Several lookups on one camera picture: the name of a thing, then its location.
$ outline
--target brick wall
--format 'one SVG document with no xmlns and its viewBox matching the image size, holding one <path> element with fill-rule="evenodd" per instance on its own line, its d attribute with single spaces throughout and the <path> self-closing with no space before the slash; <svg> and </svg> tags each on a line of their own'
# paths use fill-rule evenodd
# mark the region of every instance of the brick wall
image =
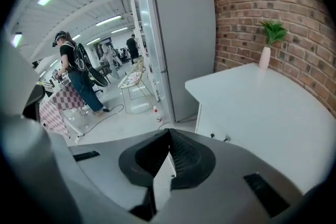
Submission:
<svg viewBox="0 0 336 224">
<path fill-rule="evenodd" d="M 280 20 L 285 42 L 271 48 L 270 68 L 315 96 L 336 118 L 336 34 L 322 0 L 215 0 L 214 71 L 258 62 L 266 43 L 260 21 Z"/>
</svg>

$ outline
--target jeans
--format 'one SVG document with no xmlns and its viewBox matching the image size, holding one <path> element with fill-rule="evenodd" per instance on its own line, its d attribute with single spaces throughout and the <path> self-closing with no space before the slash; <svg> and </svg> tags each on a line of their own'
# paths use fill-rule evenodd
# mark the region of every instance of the jeans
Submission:
<svg viewBox="0 0 336 224">
<path fill-rule="evenodd" d="M 94 111 L 97 112 L 103 108 L 103 104 L 98 100 L 93 88 L 90 86 L 87 75 L 73 70 L 69 73 L 69 79 L 72 86 L 76 89 L 84 102 Z"/>
</svg>

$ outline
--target woman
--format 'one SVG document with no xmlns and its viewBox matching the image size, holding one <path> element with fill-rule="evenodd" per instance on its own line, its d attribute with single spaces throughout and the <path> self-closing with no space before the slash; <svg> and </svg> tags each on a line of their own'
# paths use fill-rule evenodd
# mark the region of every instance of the woman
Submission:
<svg viewBox="0 0 336 224">
<path fill-rule="evenodd" d="M 53 47 L 57 46 L 61 54 L 61 60 L 63 62 L 62 67 L 55 74 L 55 78 L 58 79 L 63 73 L 68 71 L 69 79 L 72 86 L 76 89 L 80 97 L 85 103 L 93 110 L 94 114 L 101 116 L 104 112 L 103 104 L 98 100 L 93 88 L 88 82 L 88 77 L 79 70 L 75 69 L 75 56 L 73 49 L 76 43 L 71 39 L 68 32 L 60 31 L 55 37 Z"/>
<path fill-rule="evenodd" d="M 107 61 L 110 64 L 110 69 L 113 77 L 117 80 L 120 80 L 120 76 L 113 62 L 114 58 L 116 57 L 115 51 L 112 50 L 112 48 L 108 47 L 106 44 L 101 45 L 101 49 L 103 50 L 104 53 L 101 60 L 103 62 Z"/>
<path fill-rule="evenodd" d="M 119 67 L 122 66 L 122 61 L 121 61 L 121 57 L 120 57 L 119 51 L 117 49 L 115 49 L 112 44 L 110 44 L 110 46 L 111 46 L 112 50 L 115 52 L 115 54 L 117 55 L 114 59 L 118 63 Z"/>
</svg>

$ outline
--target green plant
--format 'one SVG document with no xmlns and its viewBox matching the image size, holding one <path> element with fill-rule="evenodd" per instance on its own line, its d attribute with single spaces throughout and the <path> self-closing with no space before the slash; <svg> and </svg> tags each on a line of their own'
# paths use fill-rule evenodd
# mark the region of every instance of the green plant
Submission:
<svg viewBox="0 0 336 224">
<path fill-rule="evenodd" d="M 287 31 L 282 27 L 281 22 L 273 22 L 272 20 L 265 20 L 261 22 L 265 29 L 267 36 L 267 46 L 270 47 L 272 43 L 281 41 L 286 36 Z"/>
</svg>

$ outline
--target checkered tablecloth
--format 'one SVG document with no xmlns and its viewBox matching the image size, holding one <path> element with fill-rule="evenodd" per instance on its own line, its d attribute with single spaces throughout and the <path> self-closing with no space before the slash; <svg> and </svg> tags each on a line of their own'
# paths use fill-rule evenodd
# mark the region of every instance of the checkered tablecloth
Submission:
<svg viewBox="0 0 336 224">
<path fill-rule="evenodd" d="M 50 100 L 40 104 L 41 122 L 45 123 L 46 128 L 51 132 L 69 137 L 69 131 L 64 123 L 61 111 L 81 108 L 83 106 L 83 99 L 78 95 L 71 83 L 69 83 Z"/>
<path fill-rule="evenodd" d="M 69 131 L 65 126 L 64 120 L 58 108 L 50 101 L 40 104 L 40 121 L 46 125 L 51 132 L 69 136 Z"/>
<path fill-rule="evenodd" d="M 51 99 L 51 102 L 60 110 L 82 108 L 84 106 L 83 99 L 79 96 L 71 83 L 57 92 Z"/>
</svg>

